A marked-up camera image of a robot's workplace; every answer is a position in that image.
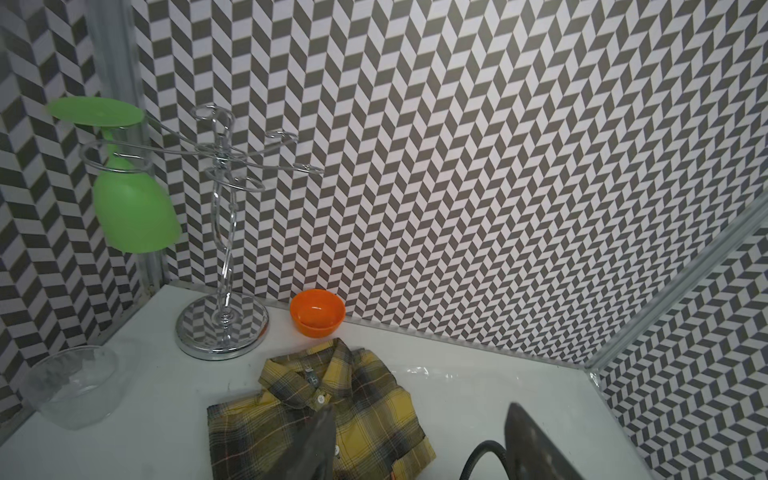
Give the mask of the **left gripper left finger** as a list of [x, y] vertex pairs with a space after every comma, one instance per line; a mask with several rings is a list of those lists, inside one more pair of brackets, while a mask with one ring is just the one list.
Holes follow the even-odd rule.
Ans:
[[264, 478], [332, 479], [335, 448], [335, 412], [325, 406], [297, 434]]

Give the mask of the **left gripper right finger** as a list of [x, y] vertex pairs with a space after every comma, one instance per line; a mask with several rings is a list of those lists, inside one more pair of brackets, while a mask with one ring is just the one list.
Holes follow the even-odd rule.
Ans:
[[583, 479], [519, 403], [509, 405], [504, 439], [511, 479]]

